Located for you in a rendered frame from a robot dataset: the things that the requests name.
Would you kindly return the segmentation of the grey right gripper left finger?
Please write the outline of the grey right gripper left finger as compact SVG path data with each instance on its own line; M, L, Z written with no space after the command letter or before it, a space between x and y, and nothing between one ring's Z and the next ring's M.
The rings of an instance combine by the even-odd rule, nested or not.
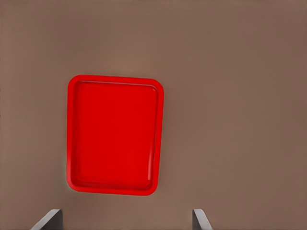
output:
M30 230L62 230L62 210L50 210Z

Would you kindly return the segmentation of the red rectangular plastic tray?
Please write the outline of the red rectangular plastic tray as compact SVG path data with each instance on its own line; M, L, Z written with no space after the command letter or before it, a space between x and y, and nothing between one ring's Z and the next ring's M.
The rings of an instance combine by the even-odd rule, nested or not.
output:
M69 187L148 196L158 186L164 89L157 80L77 75L67 91Z

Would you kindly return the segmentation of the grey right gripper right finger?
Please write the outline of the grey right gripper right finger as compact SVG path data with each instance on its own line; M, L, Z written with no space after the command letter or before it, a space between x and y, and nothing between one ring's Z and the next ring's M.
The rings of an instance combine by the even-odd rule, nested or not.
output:
M192 210L192 230L213 230L205 212L202 209Z

